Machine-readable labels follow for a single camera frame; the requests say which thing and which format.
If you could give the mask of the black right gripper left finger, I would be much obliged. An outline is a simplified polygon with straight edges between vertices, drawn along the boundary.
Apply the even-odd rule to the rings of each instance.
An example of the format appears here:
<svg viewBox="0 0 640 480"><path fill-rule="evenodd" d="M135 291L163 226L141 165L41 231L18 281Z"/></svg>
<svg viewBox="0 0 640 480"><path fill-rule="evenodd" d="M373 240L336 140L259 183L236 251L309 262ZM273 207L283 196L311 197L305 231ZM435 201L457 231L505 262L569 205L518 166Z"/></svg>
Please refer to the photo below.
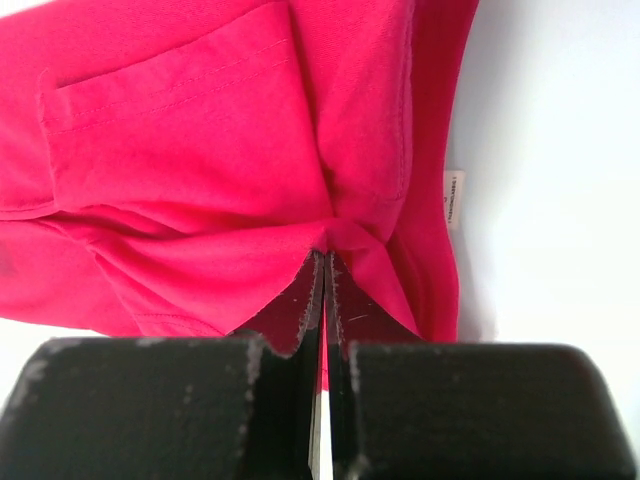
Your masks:
<svg viewBox="0 0 640 480"><path fill-rule="evenodd" d="M325 258L224 338L59 338L1 415L5 479L316 479Z"/></svg>

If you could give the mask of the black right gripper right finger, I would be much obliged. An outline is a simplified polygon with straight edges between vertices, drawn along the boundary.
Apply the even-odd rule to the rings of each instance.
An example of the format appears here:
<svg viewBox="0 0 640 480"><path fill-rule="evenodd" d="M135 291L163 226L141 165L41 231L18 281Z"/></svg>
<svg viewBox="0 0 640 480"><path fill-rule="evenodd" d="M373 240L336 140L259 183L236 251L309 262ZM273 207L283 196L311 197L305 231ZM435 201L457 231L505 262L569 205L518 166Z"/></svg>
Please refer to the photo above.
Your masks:
<svg viewBox="0 0 640 480"><path fill-rule="evenodd" d="M562 344L433 343L326 257L338 479L633 479L638 468L591 358Z"/></svg>

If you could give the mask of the magenta pink t shirt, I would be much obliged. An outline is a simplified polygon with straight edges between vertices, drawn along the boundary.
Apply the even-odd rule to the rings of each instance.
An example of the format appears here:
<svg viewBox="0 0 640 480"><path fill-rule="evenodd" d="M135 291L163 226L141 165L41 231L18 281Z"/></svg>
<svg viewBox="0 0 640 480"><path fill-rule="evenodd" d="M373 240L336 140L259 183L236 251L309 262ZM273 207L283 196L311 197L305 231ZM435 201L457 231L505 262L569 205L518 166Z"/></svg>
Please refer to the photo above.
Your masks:
<svg viewBox="0 0 640 480"><path fill-rule="evenodd" d="M312 250L457 337L444 170L473 1L52 1L1 21L1 314L224 336Z"/></svg>

